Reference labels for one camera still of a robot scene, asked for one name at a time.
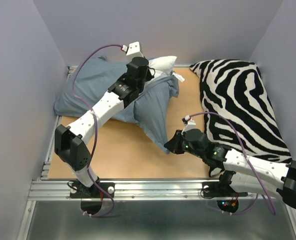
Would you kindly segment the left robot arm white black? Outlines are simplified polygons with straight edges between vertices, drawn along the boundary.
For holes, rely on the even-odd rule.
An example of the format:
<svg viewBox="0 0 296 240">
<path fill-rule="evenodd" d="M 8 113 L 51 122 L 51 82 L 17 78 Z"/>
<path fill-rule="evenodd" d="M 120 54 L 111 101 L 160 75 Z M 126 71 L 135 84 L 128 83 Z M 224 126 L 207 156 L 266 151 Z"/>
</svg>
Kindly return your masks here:
<svg viewBox="0 0 296 240">
<path fill-rule="evenodd" d="M 153 79 L 149 61 L 144 57 L 134 57 L 126 67 L 126 72 L 85 114 L 55 130 L 55 154 L 73 170 L 82 185 L 82 192 L 88 197 L 94 197 L 99 191 L 98 176 L 90 166 L 93 152 L 88 150 L 88 142 L 97 138 L 99 128 L 136 100 L 145 83 Z"/>
</svg>

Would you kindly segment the white pillow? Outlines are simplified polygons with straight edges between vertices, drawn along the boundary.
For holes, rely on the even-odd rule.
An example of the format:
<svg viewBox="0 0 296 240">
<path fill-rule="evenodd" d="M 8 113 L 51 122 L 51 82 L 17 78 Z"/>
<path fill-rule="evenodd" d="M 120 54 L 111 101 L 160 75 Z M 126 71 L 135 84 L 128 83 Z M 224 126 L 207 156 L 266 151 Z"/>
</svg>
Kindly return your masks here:
<svg viewBox="0 0 296 240">
<path fill-rule="evenodd" d="M 162 56 L 149 60 L 150 72 L 154 76 L 152 81 L 161 77 L 174 75 L 179 81 L 184 82 L 185 78 L 176 73 L 173 68 L 176 63 L 177 56 Z"/>
</svg>

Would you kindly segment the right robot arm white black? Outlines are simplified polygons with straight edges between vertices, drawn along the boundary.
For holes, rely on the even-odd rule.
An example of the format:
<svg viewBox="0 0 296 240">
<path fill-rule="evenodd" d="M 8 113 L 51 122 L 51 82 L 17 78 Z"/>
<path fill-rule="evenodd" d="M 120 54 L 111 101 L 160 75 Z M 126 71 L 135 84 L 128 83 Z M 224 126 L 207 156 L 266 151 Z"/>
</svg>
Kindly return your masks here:
<svg viewBox="0 0 296 240">
<path fill-rule="evenodd" d="M 255 193 L 281 199 L 296 209 L 296 161 L 272 162 L 243 153 L 223 144 L 211 142 L 199 129 L 177 130 L 164 144 L 171 153 L 194 155 L 224 174 L 218 182 L 223 195 Z"/>
</svg>

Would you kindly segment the blue striped pillowcase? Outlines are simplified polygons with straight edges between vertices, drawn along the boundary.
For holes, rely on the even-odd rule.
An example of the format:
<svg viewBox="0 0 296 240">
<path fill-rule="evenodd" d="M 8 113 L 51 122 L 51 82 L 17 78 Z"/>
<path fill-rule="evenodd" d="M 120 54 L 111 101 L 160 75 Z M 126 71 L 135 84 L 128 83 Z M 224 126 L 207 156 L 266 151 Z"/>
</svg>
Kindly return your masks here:
<svg viewBox="0 0 296 240">
<path fill-rule="evenodd" d="M 54 103 L 59 116 L 85 117 L 82 138 L 97 135 L 110 119 L 134 123 L 166 154 L 166 115 L 171 97 L 179 94 L 172 74 L 176 56 L 111 63 L 104 57 L 80 64 Z"/>
</svg>

